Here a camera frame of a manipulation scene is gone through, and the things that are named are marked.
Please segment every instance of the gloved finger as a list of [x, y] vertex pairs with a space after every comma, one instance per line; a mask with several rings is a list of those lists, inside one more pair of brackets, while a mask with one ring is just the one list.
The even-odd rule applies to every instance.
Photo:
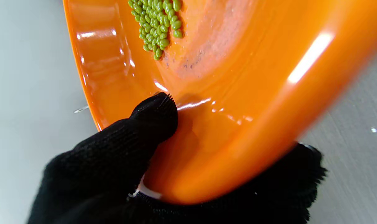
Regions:
[[45, 175], [90, 182], [90, 190], [132, 191], [157, 145], [176, 128], [176, 105], [170, 95], [161, 92], [141, 102], [129, 119], [113, 123], [58, 155], [46, 167]]

